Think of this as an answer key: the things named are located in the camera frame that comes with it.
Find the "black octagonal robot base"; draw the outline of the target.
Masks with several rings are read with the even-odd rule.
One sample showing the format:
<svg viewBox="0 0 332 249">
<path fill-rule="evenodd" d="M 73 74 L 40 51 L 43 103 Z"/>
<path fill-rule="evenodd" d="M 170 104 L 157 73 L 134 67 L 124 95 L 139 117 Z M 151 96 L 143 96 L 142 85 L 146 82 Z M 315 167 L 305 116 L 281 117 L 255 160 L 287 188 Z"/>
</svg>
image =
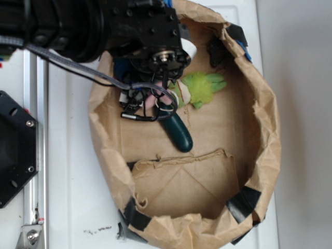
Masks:
<svg viewBox="0 0 332 249">
<path fill-rule="evenodd" d="M 1 208 L 37 173 L 37 121 L 1 91 Z"/>
</svg>

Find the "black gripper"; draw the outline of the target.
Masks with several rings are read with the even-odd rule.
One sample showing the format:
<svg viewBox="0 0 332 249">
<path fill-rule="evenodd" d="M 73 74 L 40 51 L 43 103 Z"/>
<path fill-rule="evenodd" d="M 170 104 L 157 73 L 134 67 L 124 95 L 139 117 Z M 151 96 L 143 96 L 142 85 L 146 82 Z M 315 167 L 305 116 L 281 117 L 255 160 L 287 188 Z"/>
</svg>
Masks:
<svg viewBox="0 0 332 249">
<path fill-rule="evenodd" d="M 191 63 L 191 37 L 176 10 L 164 1 L 100 1 L 103 51 L 128 59 L 156 77 L 179 78 Z"/>
</svg>

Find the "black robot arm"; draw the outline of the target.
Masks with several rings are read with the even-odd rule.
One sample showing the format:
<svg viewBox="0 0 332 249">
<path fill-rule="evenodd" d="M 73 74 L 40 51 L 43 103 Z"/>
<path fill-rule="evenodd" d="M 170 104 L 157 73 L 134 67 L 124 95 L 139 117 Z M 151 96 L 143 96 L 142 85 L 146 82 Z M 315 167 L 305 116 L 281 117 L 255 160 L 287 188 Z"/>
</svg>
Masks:
<svg viewBox="0 0 332 249">
<path fill-rule="evenodd" d="M 190 34 L 164 1 L 1 1 L 1 38 L 55 50 L 78 63 L 102 52 L 145 74 L 178 78 L 191 60 Z"/>
</svg>

